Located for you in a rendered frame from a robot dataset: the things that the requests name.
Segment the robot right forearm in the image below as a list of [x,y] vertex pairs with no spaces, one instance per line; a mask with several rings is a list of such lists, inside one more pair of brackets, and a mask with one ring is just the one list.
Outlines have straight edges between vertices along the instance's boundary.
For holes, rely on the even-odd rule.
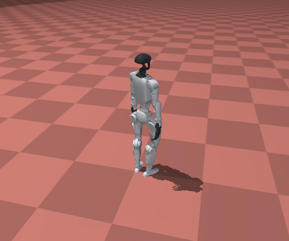
[[155,115],[155,125],[156,123],[159,123],[159,127],[162,126],[162,118],[161,118],[161,102],[158,102],[156,104],[156,109],[154,109],[154,115]]

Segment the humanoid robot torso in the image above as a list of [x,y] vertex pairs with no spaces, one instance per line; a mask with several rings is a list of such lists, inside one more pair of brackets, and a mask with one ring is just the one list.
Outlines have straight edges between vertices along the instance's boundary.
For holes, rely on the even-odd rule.
[[136,111],[136,120],[141,123],[148,124],[147,119],[152,116],[152,112],[149,110],[152,104],[151,92],[148,88],[148,79],[154,79],[152,76],[145,73],[146,77],[139,78],[136,74],[139,70],[133,74],[133,90],[136,102],[140,105],[140,109]]

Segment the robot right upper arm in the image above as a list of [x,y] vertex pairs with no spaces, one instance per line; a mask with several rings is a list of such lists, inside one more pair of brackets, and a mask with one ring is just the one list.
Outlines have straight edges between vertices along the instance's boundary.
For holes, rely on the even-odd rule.
[[148,88],[150,89],[151,92],[152,106],[156,108],[156,104],[159,102],[158,101],[159,83],[154,79],[148,79],[147,81],[148,81]]

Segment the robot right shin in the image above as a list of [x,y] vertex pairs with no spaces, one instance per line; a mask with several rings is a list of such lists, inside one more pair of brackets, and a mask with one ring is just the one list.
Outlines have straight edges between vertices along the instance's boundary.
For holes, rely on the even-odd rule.
[[149,153],[146,152],[145,154],[145,158],[146,158],[146,171],[147,173],[151,172],[151,168],[153,166],[153,163],[155,161],[155,157],[156,157],[156,152],[157,149],[155,149],[154,147],[151,147],[149,149]]

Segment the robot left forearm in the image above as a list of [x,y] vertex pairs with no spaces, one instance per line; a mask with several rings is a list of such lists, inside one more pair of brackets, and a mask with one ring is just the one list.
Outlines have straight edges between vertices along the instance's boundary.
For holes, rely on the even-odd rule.
[[137,102],[135,96],[131,94],[131,107],[133,107],[134,111],[137,110]]

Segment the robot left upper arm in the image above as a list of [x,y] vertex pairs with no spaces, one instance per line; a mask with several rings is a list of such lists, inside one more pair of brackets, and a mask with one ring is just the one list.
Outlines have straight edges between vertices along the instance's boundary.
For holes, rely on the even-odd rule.
[[131,72],[129,74],[129,77],[130,77],[130,83],[131,83],[131,94],[134,95],[134,90],[133,90],[133,80],[132,80],[132,77],[133,77],[133,74],[137,72],[137,71],[134,71],[134,72]]

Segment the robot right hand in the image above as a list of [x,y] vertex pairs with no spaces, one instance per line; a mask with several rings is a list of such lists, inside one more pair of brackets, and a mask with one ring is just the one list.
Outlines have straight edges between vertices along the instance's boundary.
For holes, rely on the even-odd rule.
[[160,135],[161,126],[159,127],[159,123],[156,123],[155,128],[156,128],[155,137],[151,140],[156,140]]

